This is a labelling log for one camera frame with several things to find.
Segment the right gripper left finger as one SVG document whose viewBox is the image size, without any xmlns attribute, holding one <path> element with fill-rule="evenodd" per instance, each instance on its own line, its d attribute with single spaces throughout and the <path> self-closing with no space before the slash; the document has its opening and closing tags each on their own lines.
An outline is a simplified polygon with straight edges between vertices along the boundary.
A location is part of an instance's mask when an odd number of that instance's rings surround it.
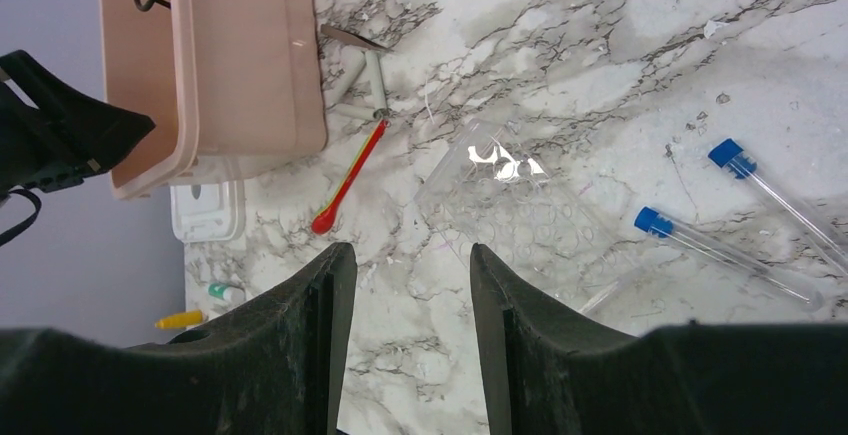
<svg viewBox="0 0 848 435">
<path fill-rule="evenodd" d="M 5 434 L 334 434 L 354 308 L 352 245 L 165 344 L 1 333 Z"/>
</svg>

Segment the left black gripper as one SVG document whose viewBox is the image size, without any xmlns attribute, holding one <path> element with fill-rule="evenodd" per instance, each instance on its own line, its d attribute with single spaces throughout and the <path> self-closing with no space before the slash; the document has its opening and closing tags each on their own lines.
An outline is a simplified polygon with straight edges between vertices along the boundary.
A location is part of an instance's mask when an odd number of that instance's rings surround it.
<svg viewBox="0 0 848 435">
<path fill-rule="evenodd" d="M 156 124 L 82 94 L 24 50 L 1 57 L 1 191 L 44 193 L 122 162 Z"/>
</svg>

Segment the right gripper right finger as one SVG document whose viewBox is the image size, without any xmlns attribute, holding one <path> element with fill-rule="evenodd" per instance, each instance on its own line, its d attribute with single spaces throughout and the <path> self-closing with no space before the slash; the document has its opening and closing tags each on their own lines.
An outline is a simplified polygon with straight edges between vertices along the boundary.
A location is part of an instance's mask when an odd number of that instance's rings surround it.
<svg viewBox="0 0 848 435">
<path fill-rule="evenodd" d="M 663 326 L 634 337 L 469 260 L 494 434 L 843 434 L 843 323 Z"/>
</svg>

